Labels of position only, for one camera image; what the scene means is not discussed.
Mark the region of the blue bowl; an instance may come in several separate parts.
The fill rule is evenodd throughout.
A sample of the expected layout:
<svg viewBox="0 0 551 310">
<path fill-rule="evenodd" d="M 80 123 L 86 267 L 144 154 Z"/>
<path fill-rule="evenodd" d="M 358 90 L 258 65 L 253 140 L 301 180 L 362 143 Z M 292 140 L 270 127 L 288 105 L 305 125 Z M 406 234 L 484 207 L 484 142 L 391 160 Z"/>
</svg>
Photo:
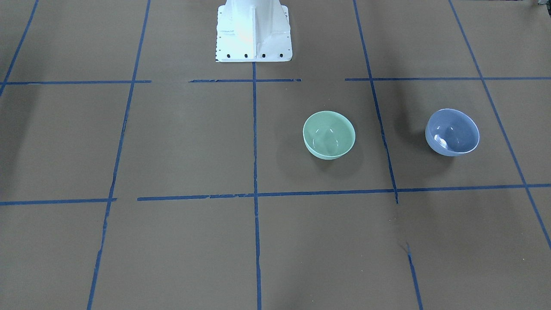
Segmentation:
<svg viewBox="0 0 551 310">
<path fill-rule="evenodd" d="M 443 108 L 429 118 L 425 139 L 434 152 L 448 157 L 468 154 L 480 143 L 480 130 L 465 113 Z"/>
</svg>

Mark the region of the green bowl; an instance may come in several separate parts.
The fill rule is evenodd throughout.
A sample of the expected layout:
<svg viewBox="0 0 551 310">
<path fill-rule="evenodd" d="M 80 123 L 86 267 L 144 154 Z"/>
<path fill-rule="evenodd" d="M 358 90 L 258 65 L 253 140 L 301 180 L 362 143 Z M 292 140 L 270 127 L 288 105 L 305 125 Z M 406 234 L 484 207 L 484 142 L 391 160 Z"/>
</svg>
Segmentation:
<svg viewBox="0 0 551 310">
<path fill-rule="evenodd" d="M 303 124 L 302 136 L 309 153 L 323 160 L 342 157 L 356 143 L 352 122 L 334 111 L 320 111 L 309 116 Z"/>
</svg>

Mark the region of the white pedestal base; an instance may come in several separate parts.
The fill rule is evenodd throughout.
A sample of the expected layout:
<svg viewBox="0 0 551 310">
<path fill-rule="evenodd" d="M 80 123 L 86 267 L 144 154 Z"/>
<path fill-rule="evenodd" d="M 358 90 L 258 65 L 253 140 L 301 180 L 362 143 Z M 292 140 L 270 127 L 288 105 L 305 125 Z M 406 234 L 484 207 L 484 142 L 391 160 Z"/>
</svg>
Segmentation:
<svg viewBox="0 0 551 310">
<path fill-rule="evenodd" d="M 216 62 L 289 62 L 291 21 L 279 0 L 227 0 L 217 10 Z"/>
</svg>

